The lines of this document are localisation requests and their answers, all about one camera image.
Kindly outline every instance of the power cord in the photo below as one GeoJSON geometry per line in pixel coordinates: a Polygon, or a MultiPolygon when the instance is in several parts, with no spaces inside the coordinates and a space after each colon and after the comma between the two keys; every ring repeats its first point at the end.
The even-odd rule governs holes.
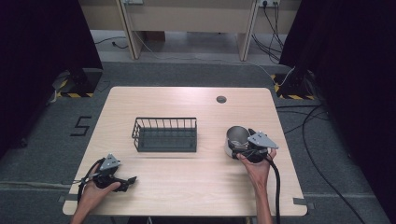
{"type": "Polygon", "coordinates": [[[326,176],[319,170],[317,164],[315,163],[311,152],[308,148],[308,144],[306,143],[305,139],[305,124],[307,123],[308,119],[311,117],[311,115],[322,105],[316,106],[314,109],[309,112],[309,114],[306,116],[304,122],[303,122],[303,141],[304,141],[304,147],[306,150],[306,153],[308,154],[309,160],[311,160],[312,164],[314,165],[315,169],[318,171],[319,175],[323,178],[323,180],[335,191],[335,193],[338,194],[338,196],[344,201],[344,203],[351,209],[351,211],[356,215],[356,217],[359,219],[361,223],[365,223],[364,220],[361,218],[361,216],[358,214],[358,212],[353,208],[353,206],[347,201],[347,199],[338,191],[338,189],[326,178],[326,176]]]}
{"type": "Polygon", "coordinates": [[[125,36],[113,36],[113,37],[106,38],[101,41],[95,42],[95,44],[100,44],[100,43],[103,43],[103,42],[105,42],[107,40],[111,40],[111,39],[125,39],[125,38],[126,38],[125,36]]]}
{"type": "Polygon", "coordinates": [[[276,223],[280,224],[280,209],[279,209],[280,175],[279,175],[279,171],[277,170],[276,165],[274,164],[274,161],[272,159],[269,160],[268,158],[264,158],[264,159],[270,163],[271,167],[273,168],[273,170],[275,172],[275,176],[276,176],[276,196],[275,196],[276,223]]]}
{"type": "Polygon", "coordinates": [[[256,43],[256,45],[259,47],[259,49],[261,51],[263,51],[264,53],[268,54],[268,56],[270,56],[271,58],[274,58],[275,60],[279,61],[279,58],[271,51],[275,51],[277,53],[281,53],[282,51],[277,50],[277,49],[271,49],[270,47],[265,46],[258,38],[256,35],[252,35],[251,36],[254,40],[254,42],[256,43]]]}
{"type": "MultiPolygon", "coordinates": [[[[324,114],[324,113],[326,113],[326,112],[318,113],[318,114],[314,115],[312,118],[308,119],[306,122],[310,121],[311,119],[314,119],[317,115],[324,114]]],[[[302,126],[303,126],[303,124],[300,124],[300,125],[298,125],[297,127],[294,127],[294,128],[292,128],[292,129],[290,129],[290,130],[284,132],[283,134],[291,133],[291,132],[293,132],[294,130],[296,130],[296,129],[298,129],[298,128],[301,128],[302,126]]]]}
{"type": "Polygon", "coordinates": [[[268,17],[267,11],[265,10],[267,8],[267,4],[268,4],[267,1],[264,1],[262,3],[262,8],[264,10],[264,15],[267,18],[267,20],[268,20],[268,22],[269,22],[269,24],[271,26],[271,30],[273,31],[273,39],[275,39],[276,42],[279,44],[280,48],[283,49],[283,42],[280,39],[278,30],[277,30],[277,22],[279,20],[279,5],[278,5],[277,2],[274,2],[274,9],[275,9],[275,28],[274,28],[273,24],[271,23],[270,18],[268,17]]]}
{"type": "Polygon", "coordinates": [[[111,42],[111,44],[114,46],[114,47],[117,47],[117,48],[119,48],[119,49],[126,49],[126,48],[128,48],[128,45],[127,46],[125,46],[125,47],[120,47],[119,45],[117,45],[116,44],[116,42],[111,42]]]}

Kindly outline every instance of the metal wire basket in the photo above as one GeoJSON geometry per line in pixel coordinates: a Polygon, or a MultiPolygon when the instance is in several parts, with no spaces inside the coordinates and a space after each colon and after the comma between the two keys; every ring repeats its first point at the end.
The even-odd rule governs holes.
{"type": "Polygon", "coordinates": [[[196,152],[196,118],[136,118],[132,131],[139,152],[196,152]]]}

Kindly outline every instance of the floor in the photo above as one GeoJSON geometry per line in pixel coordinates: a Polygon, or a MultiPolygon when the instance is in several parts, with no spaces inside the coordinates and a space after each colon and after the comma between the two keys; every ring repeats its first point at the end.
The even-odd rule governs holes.
{"type": "MultiPolygon", "coordinates": [[[[166,32],[165,42],[146,42],[139,60],[132,60],[128,48],[114,47],[112,42],[124,48],[127,41],[123,31],[92,31],[95,43],[105,39],[107,41],[96,45],[102,62],[120,63],[225,63],[225,64],[257,64],[277,65],[272,62],[268,54],[264,54],[252,40],[246,62],[239,60],[235,34],[217,33],[185,33],[166,32]]],[[[280,50],[280,46],[271,42],[271,35],[257,35],[258,39],[271,48],[280,50]]],[[[285,35],[280,35],[284,42],[285,35]]]]}

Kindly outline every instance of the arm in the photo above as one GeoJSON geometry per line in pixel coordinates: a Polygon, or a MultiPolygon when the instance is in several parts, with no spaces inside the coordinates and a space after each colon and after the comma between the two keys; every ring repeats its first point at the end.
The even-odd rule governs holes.
{"type": "MultiPolygon", "coordinates": [[[[271,149],[271,158],[276,155],[276,150],[271,149]]],[[[270,171],[270,163],[266,160],[253,163],[248,161],[243,155],[238,154],[238,159],[245,165],[248,176],[256,194],[257,222],[258,224],[272,224],[270,206],[267,196],[267,181],[270,171]]]]}
{"type": "Polygon", "coordinates": [[[107,196],[107,194],[120,186],[120,182],[112,183],[105,189],[99,189],[96,187],[92,180],[89,180],[84,188],[81,196],[81,200],[78,203],[75,214],[70,220],[70,224],[83,223],[85,217],[107,196]]]}

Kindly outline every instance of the human hand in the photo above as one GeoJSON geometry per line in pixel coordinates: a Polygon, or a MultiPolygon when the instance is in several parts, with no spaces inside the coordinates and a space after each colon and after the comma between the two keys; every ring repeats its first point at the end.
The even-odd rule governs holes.
{"type": "MultiPolygon", "coordinates": [[[[276,150],[271,148],[271,152],[267,155],[268,160],[273,160],[276,156],[276,150]]],[[[249,161],[244,155],[238,153],[236,157],[245,165],[250,181],[257,191],[263,191],[267,188],[268,174],[270,171],[270,163],[262,160],[258,163],[249,161]]]]}
{"type": "MultiPolygon", "coordinates": [[[[99,164],[92,169],[91,175],[93,175],[98,168],[99,164]]],[[[107,196],[107,194],[120,186],[120,182],[115,182],[109,185],[105,189],[99,189],[96,184],[90,180],[85,185],[84,191],[82,192],[81,199],[78,203],[77,210],[72,217],[71,224],[82,223],[85,217],[107,196]]]]}

